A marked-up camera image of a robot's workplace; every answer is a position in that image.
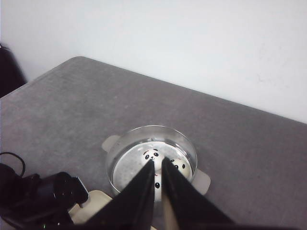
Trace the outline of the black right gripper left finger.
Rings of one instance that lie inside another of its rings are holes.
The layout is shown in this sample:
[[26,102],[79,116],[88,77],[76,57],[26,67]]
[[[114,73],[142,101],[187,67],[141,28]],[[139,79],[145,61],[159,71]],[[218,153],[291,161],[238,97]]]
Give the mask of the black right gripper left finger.
[[149,230],[154,208],[154,162],[148,161],[129,184],[86,223],[87,230]]

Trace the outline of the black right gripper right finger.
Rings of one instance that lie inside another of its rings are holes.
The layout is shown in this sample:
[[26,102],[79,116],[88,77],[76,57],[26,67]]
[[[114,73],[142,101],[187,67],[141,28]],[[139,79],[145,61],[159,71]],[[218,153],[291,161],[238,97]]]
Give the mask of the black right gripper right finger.
[[233,230],[234,222],[200,194],[169,159],[162,161],[166,230]]

